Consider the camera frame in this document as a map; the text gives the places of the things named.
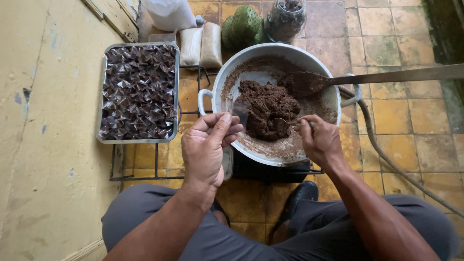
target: rubber hose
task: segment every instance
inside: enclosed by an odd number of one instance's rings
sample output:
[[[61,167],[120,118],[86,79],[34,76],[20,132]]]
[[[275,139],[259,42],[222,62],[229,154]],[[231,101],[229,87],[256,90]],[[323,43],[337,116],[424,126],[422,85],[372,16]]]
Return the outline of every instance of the rubber hose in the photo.
[[[343,94],[344,96],[346,96],[347,98],[351,98],[351,97],[354,97],[354,93],[350,90],[348,90],[347,88],[343,87],[343,86],[338,86],[338,89],[340,90],[340,93]],[[428,190],[427,188],[425,188],[421,183],[413,180],[412,178],[410,178],[406,172],[404,170],[402,170],[395,162],[393,162],[383,151],[382,149],[380,149],[379,147],[379,144],[377,143],[377,139],[375,138],[375,135],[374,135],[374,130],[372,128],[372,120],[371,120],[371,116],[369,114],[369,110],[367,108],[367,104],[366,102],[364,102],[364,100],[360,99],[358,101],[358,104],[359,104],[359,107],[361,108],[362,110],[362,114],[364,115],[364,119],[366,121],[366,128],[367,128],[367,135],[369,136],[369,140],[371,141],[372,143],[372,146],[374,147],[375,151],[379,154],[379,156],[381,158],[383,158],[385,160],[385,162],[390,165],[398,174],[400,174],[404,179],[406,179],[407,181],[409,181],[409,183],[411,183],[412,185],[414,185],[416,188],[418,188],[419,190],[421,190],[422,192],[424,192],[427,196],[431,197],[433,200],[435,200],[436,202],[440,203],[441,205],[443,205],[445,208],[451,210],[452,212],[458,214],[459,216],[461,216],[462,218],[464,218],[464,212],[451,206],[448,202],[446,202],[445,200],[443,200],[442,198],[440,198],[439,196],[435,195],[434,193],[432,193],[430,190]]]

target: aluminum pot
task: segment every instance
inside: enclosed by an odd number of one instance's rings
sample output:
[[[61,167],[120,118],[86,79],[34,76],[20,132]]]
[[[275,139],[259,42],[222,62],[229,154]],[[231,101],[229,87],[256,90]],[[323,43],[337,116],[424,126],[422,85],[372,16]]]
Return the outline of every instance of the aluminum pot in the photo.
[[[250,59],[265,56],[276,57],[276,60],[267,63],[266,66],[258,66],[241,72],[235,81],[235,85],[231,88],[225,88],[226,78],[235,72],[238,66],[243,68],[244,64]],[[279,66],[281,59],[291,62],[302,71],[318,72],[324,76],[332,77],[327,67],[316,57],[295,46],[280,43],[251,46],[238,52],[224,64],[216,77],[212,91],[203,89],[199,92],[198,108],[200,113],[205,115],[203,105],[203,97],[205,95],[212,98],[213,112],[232,112],[234,101],[240,95],[238,86],[241,79],[255,80],[262,85],[267,82],[275,84],[277,82],[276,78],[279,77],[279,70],[281,69],[281,66]],[[321,102],[331,114],[323,115],[321,113],[319,116],[324,120],[329,120],[330,117],[331,121],[338,125],[342,115],[342,107],[354,104],[361,98],[361,87],[354,85],[354,90],[356,93],[355,97],[342,101],[340,92],[336,86],[325,88],[321,93]],[[298,102],[302,106],[299,116],[314,113],[311,109],[311,101],[303,98],[299,99]],[[239,133],[237,140],[232,143],[232,146],[247,157],[271,166],[290,166],[308,160],[301,146],[301,138],[294,131],[291,132],[290,137],[280,139],[276,142],[262,141],[252,138],[245,133]]]

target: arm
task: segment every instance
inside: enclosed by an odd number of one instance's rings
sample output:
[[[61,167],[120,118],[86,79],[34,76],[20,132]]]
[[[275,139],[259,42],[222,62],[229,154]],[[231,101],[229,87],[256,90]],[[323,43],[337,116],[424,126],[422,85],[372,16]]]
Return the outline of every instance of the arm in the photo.
[[[214,113],[198,119],[182,136],[185,179],[179,191],[129,232],[103,261],[177,260],[211,207],[224,180],[222,146],[243,130],[238,117]]]
[[[308,158],[330,177],[366,247],[375,260],[439,260],[417,230],[373,191],[345,161],[338,127],[315,115],[300,120]],[[314,129],[308,122],[316,123]]]

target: plastic bag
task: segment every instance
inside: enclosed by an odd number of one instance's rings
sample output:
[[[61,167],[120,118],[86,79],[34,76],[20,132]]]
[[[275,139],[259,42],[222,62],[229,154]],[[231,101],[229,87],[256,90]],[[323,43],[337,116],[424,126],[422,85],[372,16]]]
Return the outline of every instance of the plastic bag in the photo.
[[[199,65],[203,28],[185,29],[180,32],[180,65]]]
[[[142,0],[142,5],[153,19],[153,26],[160,30],[173,32],[197,26],[187,0]]]
[[[204,68],[221,68],[221,27],[206,23],[201,41],[200,65]]]

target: hand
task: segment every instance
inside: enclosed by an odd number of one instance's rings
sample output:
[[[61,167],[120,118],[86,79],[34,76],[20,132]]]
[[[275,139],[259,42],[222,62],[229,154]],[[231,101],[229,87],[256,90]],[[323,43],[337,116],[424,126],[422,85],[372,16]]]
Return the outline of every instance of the hand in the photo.
[[[217,190],[224,180],[222,148],[234,142],[241,131],[239,118],[228,112],[202,116],[186,130],[182,136],[184,184]]]
[[[331,163],[345,161],[336,125],[325,122],[317,115],[303,116],[297,122],[301,126],[294,130],[300,132],[304,153],[309,159],[325,170],[329,170]],[[316,126],[311,128],[309,122],[314,122]]]

